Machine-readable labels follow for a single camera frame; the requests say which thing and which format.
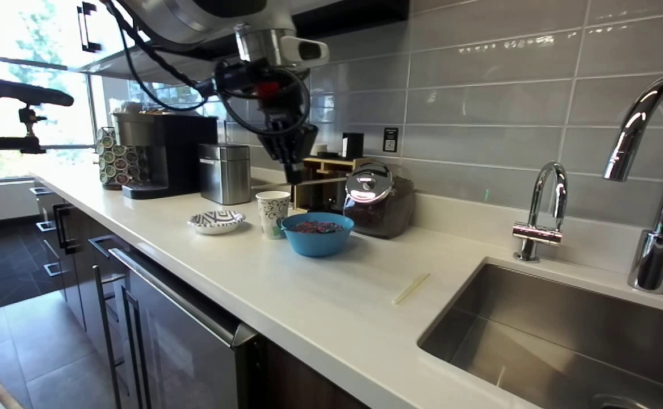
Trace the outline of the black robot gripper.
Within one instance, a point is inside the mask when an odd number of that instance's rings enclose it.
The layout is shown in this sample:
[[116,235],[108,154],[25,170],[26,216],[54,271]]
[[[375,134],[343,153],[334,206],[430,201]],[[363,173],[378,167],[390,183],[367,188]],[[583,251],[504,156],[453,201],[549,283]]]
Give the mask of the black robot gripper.
[[305,78],[267,60],[219,62],[214,78],[226,116],[251,133],[266,153],[284,167],[288,184],[315,178],[309,151],[317,127],[309,122],[311,93]]

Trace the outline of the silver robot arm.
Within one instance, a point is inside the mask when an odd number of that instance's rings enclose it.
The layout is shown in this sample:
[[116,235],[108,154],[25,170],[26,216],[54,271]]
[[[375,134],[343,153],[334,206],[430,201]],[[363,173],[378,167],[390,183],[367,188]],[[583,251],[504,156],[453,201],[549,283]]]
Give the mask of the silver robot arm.
[[[328,45],[302,38],[288,0],[103,0],[121,38],[132,38],[175,80],[202,99],[218,99],[226,116],[251,133],[267,156],[284,167],[288,184],[302,183],[302,162],[317,127],[309,122],[311,68],[328,62]],[[237,54],[218,60],[214,72],[193,83],[156,49],[190,53],[231,37]]]

